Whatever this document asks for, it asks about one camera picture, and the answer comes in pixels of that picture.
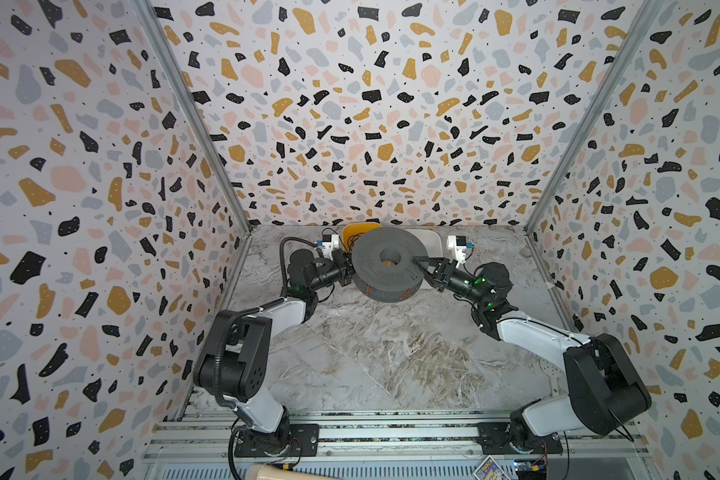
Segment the black cable spool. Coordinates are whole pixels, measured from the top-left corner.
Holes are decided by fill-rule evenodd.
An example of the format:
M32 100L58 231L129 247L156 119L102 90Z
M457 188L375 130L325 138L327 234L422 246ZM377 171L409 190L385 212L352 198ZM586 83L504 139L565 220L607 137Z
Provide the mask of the black cable spool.
M414 264L428 257L424 245L406 230L381 227L361 235L351 250L353 283L371 300L398 303L410 299L424 279Z

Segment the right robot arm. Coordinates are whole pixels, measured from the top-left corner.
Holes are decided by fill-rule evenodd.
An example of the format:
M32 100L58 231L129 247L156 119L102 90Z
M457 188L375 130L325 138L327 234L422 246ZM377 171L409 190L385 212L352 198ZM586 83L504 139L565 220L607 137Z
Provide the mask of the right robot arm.
M416 257L414 262L431 287L470 304L480 332L519 346L564 374L564 394L529 403L510 415L507 441L516 448L580 429L601 436L617 430L627 435L626 424L651 408L651 395L616 337L575 333L521 312L508 300L513 284L505 265L486 263L471 274L455 260Z

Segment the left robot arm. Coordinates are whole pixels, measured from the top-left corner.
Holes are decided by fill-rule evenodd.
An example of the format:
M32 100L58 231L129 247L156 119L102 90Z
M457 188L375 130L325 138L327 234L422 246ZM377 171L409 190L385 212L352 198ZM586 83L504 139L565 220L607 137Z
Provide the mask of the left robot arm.
M235 413L232 440L252 441L272 456L290 447L292 434L287 408L265 387L271 340L311 318L322 302L319 290L347 286L355 273L337 234L317 242L286 237L278 255L279 296L242 311L220 311L192 372L196 387Z

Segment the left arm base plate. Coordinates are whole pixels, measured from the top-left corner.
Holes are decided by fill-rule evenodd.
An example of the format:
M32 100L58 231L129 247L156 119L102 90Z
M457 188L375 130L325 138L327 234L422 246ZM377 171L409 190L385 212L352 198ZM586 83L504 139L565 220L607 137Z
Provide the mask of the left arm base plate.
M318 452L320 426L317 423L297 423L279 427L274 433L242 429L230 441L236 458L269 458L293 456L315 457Z

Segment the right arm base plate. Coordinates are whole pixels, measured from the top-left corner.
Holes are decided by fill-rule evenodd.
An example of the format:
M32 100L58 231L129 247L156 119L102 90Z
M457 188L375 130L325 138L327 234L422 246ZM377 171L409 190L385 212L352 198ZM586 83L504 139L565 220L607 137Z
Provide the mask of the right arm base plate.
M477 432L476 442L486 455L542 455L564 452L556 434L538 437L511 422L481 422L477 424Z

